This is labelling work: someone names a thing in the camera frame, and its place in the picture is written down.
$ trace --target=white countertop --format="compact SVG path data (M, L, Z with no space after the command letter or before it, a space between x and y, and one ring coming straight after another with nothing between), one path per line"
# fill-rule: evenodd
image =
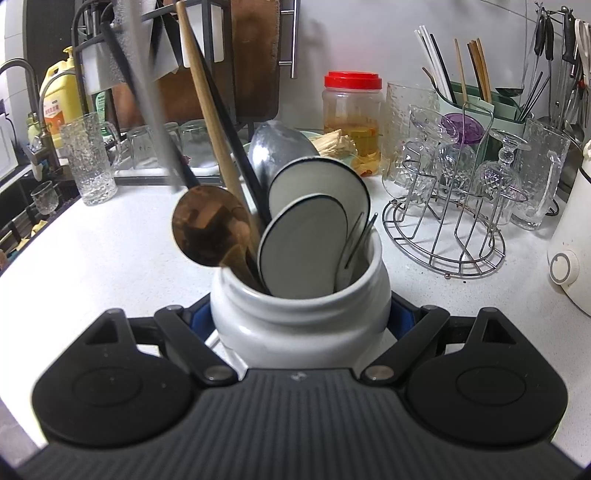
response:
M389 197L368 179L372 210L381 218ZM191 305L209 292L212 268L189 261L170 229L181 192L120 187L110 201L81 201L35 239L0 277L0 398L29 436L46 443L30 406L36 379L102 312L120 307L149 316L169 304ZM376 227L392 289L415 305L475 315L495 306L558 371L569 406L555 444L581 465L591 461L591 318L555 286L545 246L557 218L537 232L503 228L507 258L481 279L445 279L406 257Z

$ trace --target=black chopstick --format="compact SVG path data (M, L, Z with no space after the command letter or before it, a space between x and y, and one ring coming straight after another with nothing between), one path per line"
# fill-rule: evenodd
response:
M443 57L441 56L441 52L439 51L439 46L437 45L437 41L432 33L429 34L431 36L431 40L433 41L433 46L435 47L435 52L437 53L437 58L439 59L439 63L441 64L441 69L443 70L443 75L445 76L445 81L447 83L447 88L449 88L449 92L452 94L452 103L457 105L456 102L456 94L453 91L452 83L449 80L449 75L447 74L447 68L445 68L445 63L443 62Z

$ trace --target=bottle label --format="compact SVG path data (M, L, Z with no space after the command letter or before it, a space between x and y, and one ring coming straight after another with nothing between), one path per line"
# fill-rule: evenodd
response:
M57 99L43 102L43 115L47 123L47 129L51 135L59 134L60 126L64 122L64 112L60 107L60 102Z

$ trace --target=corn husk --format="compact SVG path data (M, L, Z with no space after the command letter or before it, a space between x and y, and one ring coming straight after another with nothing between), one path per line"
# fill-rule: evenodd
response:
M342 130L334 130L310 140L322 157L332 157L342 160L350 155L357 155L355 142Z

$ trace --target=red lid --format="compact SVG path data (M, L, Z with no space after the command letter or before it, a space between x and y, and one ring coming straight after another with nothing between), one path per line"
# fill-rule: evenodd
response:
M381 90L382 79L377 73L329 72L324 77L324 86L351 90Z

